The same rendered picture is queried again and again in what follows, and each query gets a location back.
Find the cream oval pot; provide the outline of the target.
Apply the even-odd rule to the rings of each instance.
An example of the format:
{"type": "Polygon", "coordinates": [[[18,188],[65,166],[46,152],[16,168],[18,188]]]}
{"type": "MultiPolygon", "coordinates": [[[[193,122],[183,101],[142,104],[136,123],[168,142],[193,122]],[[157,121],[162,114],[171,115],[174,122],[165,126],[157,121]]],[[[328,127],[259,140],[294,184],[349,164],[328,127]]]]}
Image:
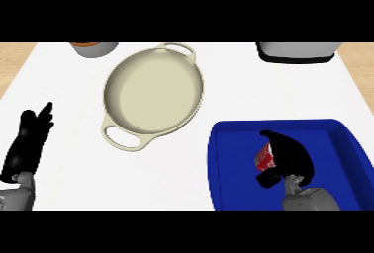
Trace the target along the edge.
{"type": "Polygon", "coordinates": [[[179,130],[198,111],[202,89],[195,51],[186,44],[164,42],[130,55],[115,66],[103,87],[100,132],[108,143],[136,152],[157,137],[179,130]],[[118,144],[106,134],[109,127],[136,136],[139,145],[118,144]]]}

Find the grey appliance with black base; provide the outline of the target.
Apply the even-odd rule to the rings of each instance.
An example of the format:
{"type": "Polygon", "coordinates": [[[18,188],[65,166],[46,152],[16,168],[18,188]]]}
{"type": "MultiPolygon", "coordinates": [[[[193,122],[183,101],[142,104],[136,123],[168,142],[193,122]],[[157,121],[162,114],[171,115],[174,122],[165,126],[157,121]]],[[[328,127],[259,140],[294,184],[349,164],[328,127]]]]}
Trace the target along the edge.
{"type": "Polygon", "coordinates": [[[285,64],[327,63],[340,42],[257,42],[259,56],[266,62],[285,64]]]}

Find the red can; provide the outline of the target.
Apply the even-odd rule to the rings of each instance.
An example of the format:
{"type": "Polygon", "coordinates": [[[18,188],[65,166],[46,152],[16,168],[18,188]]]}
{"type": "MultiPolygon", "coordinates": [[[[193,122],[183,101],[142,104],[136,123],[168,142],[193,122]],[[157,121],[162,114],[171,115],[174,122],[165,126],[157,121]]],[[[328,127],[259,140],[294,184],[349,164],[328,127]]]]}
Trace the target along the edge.
{"type": "Polygon", "coordinates": [[[266,143],[254,157],[254,165],[260,172],[264,172],[269,168],[275,168],[275,157],[272,152],[270,143],[266,143]]]}

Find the grey cup with orange rim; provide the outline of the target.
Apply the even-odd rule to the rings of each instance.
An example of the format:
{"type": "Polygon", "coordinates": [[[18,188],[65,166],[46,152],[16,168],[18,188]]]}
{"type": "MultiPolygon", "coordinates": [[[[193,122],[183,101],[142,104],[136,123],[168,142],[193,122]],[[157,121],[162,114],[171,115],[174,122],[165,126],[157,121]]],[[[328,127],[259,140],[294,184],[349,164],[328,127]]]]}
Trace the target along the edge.
{"type": "Polygon", "coordinates": [[[117,47],[117,42],[72,42],[71,47],[75,53],[86,58],[105,56],[117,47]]]}

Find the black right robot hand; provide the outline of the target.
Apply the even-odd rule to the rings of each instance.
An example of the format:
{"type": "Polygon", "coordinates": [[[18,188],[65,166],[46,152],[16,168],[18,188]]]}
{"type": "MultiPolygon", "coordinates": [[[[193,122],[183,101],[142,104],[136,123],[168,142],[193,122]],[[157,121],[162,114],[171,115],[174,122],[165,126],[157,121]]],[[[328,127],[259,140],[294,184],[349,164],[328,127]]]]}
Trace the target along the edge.
{"type": "Polygon", "coordinates": [[[275,157],[275,168],[269,168],[257,175],[257,182],[263,188],[272,188],[290,175],[303,176],[300,186],[312,182],[313,165],[312,158],[304,146],[288,136],[261,130],[260,135],[267,138],[275,157]]]}

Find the blue tray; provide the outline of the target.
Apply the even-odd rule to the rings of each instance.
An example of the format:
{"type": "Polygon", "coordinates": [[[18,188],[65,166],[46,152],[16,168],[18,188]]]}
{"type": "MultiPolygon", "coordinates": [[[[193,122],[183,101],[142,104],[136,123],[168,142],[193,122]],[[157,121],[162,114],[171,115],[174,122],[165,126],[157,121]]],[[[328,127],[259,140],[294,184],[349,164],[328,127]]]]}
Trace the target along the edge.
{"type": "Polygon", "coordinates": [[[263,130],[297,140],[312,157],[312,186],[329,191],[344,211],[374,210],[374,166],[355,136],[337,120],[230,121],[214,124],[207,146],[213,207],[220,211],[278,211],[284,185],[266,189],[254,157],[267,142],[263,130]]]}

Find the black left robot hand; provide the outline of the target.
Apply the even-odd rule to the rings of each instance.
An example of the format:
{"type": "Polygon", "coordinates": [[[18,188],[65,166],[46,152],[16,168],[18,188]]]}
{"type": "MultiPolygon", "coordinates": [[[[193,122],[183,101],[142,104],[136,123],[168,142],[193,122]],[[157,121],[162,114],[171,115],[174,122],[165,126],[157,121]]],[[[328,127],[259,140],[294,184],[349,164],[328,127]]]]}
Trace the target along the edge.
{"type": "Polygon", "coordinates": [[[0,181],[4,183],[16,184],[16,175],[22,172],[31,174],[37,172],[43,146],[55,126],[52,110],[53,103],[47,102],[38,113],[25,110],[21,114],[18,136],[9,148],[0,172],[0,181]]]}

